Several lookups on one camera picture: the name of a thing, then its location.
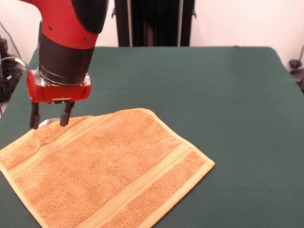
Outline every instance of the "black metal stand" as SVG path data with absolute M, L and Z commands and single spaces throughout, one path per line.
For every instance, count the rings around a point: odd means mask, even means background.
M 195 0 L 115 0 L 120 47 L 189 46 Z

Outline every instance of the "green tablecloth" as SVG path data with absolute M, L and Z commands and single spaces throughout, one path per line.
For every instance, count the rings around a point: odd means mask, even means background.
M 274 50 L 97 48 L 89 73 L 91 96 L 73 116 L 149 108 L 216 162 L 156 227 L 304 226 L 304 97 Z M 29 130 L 30 108 L 23 76 L 1 148 Z M 42 105 L 41 118 L 62 109 Z M 0 227 L 39 227 L 2 174 Z

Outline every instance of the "black cable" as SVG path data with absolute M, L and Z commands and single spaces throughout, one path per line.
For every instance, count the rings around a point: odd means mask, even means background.
M 15 45 L 15 43 L 13 41 L 13 38 L 11 37 L 10 33 L 6 30 L 6 28 L 3 26 L 3 24 L 1 23 L 1 21 L 0 21 L 0 26 L 3 28 L 3 30 L 6 32 L 6 34 L 9 36 L 9 38 L 10 38 L 10 40 L 11 40 L 11 42 L 12 42 L 12 44 L 13 44 L 13 46 L 14 46 L 17 54 L 18 54 L 18 57 L 21 59 L 21 55 L 20 55 L 20 53 L 18 51 L 18 48 L 16 47 L 16 45 Z

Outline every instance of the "towel edge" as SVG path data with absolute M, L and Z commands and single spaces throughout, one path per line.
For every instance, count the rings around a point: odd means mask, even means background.
M 12 187 L 16 195 L 19 197 L 23 205 L 28 209 L 29 213 L 34 217 L 34 219 L 40 224 L 41 227 L 47 228 L 48 225 L 42 219 L 42 217 L 35 211 L 34 207 L 30 205 L 25 196 L 22 194 L 14 180 L 11 178 L 10 174 L 6 171 L 6 169 L 0 164 L 0 171 L 8 181 L 9 185 Z
M 213 168 L 215 163 L 212 160 L 207 160 L 204 165 L 180 188 L 178 189 L 166 202 L 157 208 L 151 215 L 149 215 L 138 228 L 152 227 L 160 221 L 187 193 L 194 188 L 194 186 Z
M 182 138 L 181 136 L 179 136 L 176 132 L 174 132 L 169 126 L 167 126 L 160 118 L 158 118 L 158 116 L 153 112 L 151 111 L 150 109 L 143 109 L 147 112 L 149 112 L 153 118 L 160 124 L 162 125 L 162 127 L 164 127 L 173 137 L 181 140 L 183 143 L 185 143 L 186 145 L 188 145 L 191 149 L 193 149 L 195 151 L 195 153 L 197 155 L 199 155 L 201 158 L 203 158 L 204 160 L 206 161 L 209 161 L 210 163 L 212 163 L 214 166 L 215 165 L 215 162 L 209 158 L 207 155 L 205 155 L 202 151 L 200 151 L 196 146 L 194 146 L 192 143 L 190 143 L 188 140 Z

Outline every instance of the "towel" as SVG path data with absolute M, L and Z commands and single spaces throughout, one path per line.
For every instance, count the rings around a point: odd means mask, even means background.
M 43 228 L 151 227 L 213 166 L 147 109 L 54 121 L 0 151 Z

